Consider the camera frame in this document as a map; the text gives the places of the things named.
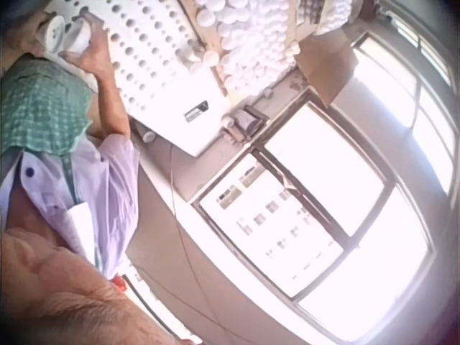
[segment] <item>white pegboard with holes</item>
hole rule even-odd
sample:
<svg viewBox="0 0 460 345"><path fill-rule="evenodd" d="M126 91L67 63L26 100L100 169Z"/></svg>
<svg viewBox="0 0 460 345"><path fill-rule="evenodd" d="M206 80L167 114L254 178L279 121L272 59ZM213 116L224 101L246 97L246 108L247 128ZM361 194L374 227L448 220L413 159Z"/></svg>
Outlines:
<svg viewBox="0 0 460 345"><path fill-rule="evenodd" d="M230 105L209 69L190 75L182 65L178 56L197 37L179 3L52 0L46 11L64 16L68 31L81 9L104 20L116 83L128 113L186 152L199 154L217 135ZM57 56L47 57L73 69ZM96 90L92 75L76 74ZM203 102L207 111L192 121L185 116Z"/></svg>

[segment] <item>cable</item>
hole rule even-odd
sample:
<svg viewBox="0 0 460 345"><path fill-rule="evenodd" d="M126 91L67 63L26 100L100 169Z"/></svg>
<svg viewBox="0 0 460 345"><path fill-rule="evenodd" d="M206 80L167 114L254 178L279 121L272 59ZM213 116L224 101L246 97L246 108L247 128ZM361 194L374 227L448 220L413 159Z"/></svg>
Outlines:
<svg viewBox="0 0 460 345"><path fill-rule="evenodd" d="M190 271L192 272L192 275L193 275L193 279L196 281L196 284L198 285L198 288L200 289L201 293L203 294L203 297L205 298L206 300L206 303L208 304L208 307L209 309L211 310L212 314L213 314L213 317L217 320L213 320L211 318L209 318L208 316L206 316L204 313L202 313L201 311L199 311L198 309L196 309L195 307L193 307L192 305L190 305L189 303L185 302L182 298L178 297L175 293L172 293L171 291L169 291L167 288L165 288L160 282L158 282L156 279L154 279L149 273L148 271L146 271L146 269L144 269L143 267L140 267L140 266L136 266L134 265L134 267L136 267L136 269L140 269L141 271L143 271L149 279L151 279L153 282L155 282L156 284L158 284L163 290L165 290L166 292L168 292L169 294L171 294L174 298L178 299L181 303L184 303L186 306L188 306L189 308L191 308L192 310L194 310L196 313L200 314L201 316L203 316L206 320L212 322L213 324L217 325L218 327L220 327L226 334L231 334L237 338L240 338L241 340L244 340L246 341L247 343L249 344L252 344L252 345L259 345L257 343L254 343L253 341L250 341L249 339L246 339L244 338L243 336L240 336L239 334L237 333L234 333L233 331L229 330L227 327L224 327L222 326L222 324L220 323L219 321L219 318L216 316L216 313L214 312L212 306L211 306L211 303L209 302L209 299L208 299L208 296L205 294L204 292L204 289L203 287L201 286L200 284L200 281L196 275L196 272L195 270L193 269L193 265L192 265L192 262L190 260L190 257L188 255L188 251L187 249L185 248L185 241L184 241L184 238L183 238L183 234L182 234L182 231L180 229L180 224L179 224L179 221L178 221L178 215L177 215L177 210L176 210L176 207L175 207L175 196L174 196L174 175L173 175L173 148L174 148L174 145L171 144L170 146L170 187L171 187L171 198L172 198L172 213L174 215L174 220L175 220L175 225L176 225L176 229L179 233L179 237L180 237L180 243L182 245L182 248L183 248L183 251L185 253L185 258L187 259L187 263L188 263L188 266L190 268ZM227 334L227 338L228 340L230 341L231 344L235 345L234 343L234 340Z"/></svg>

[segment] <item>person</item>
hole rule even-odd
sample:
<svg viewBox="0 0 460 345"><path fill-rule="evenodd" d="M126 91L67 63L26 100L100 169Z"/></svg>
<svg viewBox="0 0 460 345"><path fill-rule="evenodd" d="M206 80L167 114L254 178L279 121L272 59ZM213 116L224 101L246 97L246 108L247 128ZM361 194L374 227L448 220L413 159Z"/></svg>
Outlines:
<svg viewBox="0 0 460 345"><path fill-rule="evenodd" d="M62 54L96 77L96 147L85 135L91 91L35 39L51 17L35 12L6 33L31 55L1 80L1 343L179 344L109 282L137 226L139 153L107 35L84 14L90 45Z"/></svg>

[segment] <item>shirt sleeve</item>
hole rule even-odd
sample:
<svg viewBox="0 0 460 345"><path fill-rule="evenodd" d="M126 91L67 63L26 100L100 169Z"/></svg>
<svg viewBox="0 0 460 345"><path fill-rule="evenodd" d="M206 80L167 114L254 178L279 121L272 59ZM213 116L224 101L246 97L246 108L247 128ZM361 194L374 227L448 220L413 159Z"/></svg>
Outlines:
<svg viewBox="0 0 460 345"><path fill-rule="evenodd" d="M108 243L101 250L103 275L111 279L121 262L139 219L137 173L139 151L131 140L111 134L99 147L101 159L109 164L107 216Z"/></svg>

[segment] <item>sticker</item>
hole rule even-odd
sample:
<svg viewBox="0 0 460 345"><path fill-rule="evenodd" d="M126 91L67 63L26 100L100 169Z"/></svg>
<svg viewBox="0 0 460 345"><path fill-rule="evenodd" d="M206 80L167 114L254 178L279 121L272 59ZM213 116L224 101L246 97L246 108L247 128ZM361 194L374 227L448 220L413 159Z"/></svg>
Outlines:
<svg viewBox="0 0 460 345"><path fill-rule="evenodd" d="M194 119L199 117L202 113L209 110L208 101L203 101L198 104L195 108L185 113L184 117L188 123L191 123Z"/></svg>

